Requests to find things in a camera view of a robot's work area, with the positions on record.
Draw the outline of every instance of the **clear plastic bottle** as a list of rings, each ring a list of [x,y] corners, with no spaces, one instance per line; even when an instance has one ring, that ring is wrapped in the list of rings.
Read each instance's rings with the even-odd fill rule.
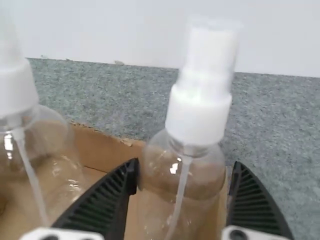
[[[19,117],[23,119],[19,126],[25,136],[23,151],[39,183],[44,209],[40,209],[42,200],[36,199],[39,196],[26,171],[19,140],[15,139],[17,128],[10,126],[6,118],[0,119],[0,194],[13,201],[34,226],[49,226],[87,186],[73,131],[57,112],[42,105]]]
[[[39,105],[31,66],[0,9],[0,195],[50,226],[87,187],[71,126]]]
[[[191,22],[165,129],[149,141],[140,160],[140,240],[196,240],[223,187],[225,159],[218,143],[232,102],[239,27],[206,18]]]
[[[191,147],[174,140],[163,129],[146,145],[140,161],[138,217],[141,240],[164,240],[176,204],[183,158],[192,158],[180,214],[172,240],[195,240],[197,229],[214,204],[225,180],[225,158],[220,147]]]

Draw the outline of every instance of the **cardboard box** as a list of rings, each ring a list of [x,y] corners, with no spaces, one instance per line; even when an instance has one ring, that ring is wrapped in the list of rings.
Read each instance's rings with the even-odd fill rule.
[[[125,161],[141,157],[143,141],[108,136],[94,128],[73,124],[75,144],[84,165],[84,174],[92,185],[106,173]],[[220,240],[220,231],[225,226],[227,215],[227,178],[218,200],[208,212],[205,224],[199,229],[197,240]],[[137,240],[137,198],[130,197],[124,240]],[[0,239],[17,240],[32,229],[28,219],[10,202],[7,202],[0,215]]]

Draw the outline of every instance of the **white wall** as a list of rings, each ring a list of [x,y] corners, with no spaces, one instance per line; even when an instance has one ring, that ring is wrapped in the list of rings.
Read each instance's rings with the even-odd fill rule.
[[[319,0],[4,0],[31,58],[178,68],[188,14],[241,20],[238,72],[320,77]]]

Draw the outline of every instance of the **gray carpet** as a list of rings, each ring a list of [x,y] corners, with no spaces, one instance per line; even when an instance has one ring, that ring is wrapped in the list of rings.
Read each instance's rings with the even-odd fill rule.
[[[40,102],[68,120],[148,140],[164,127],[177,70],[31,59]],[[237,73],[221,143],[264,183],[296,240],[320,236],[320,79]]]

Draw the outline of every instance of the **bottle cap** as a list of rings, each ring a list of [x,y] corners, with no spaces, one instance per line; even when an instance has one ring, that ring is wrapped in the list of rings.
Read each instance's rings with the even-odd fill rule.
[[[174,139],[207,146],[223,138],[240,28],[239,23],[222,19],[191,22],[185,64],[171,88],[165,121]]]
[[[29,61],[23,57],[15,26],[0,8],[0,119],[38,104]]]

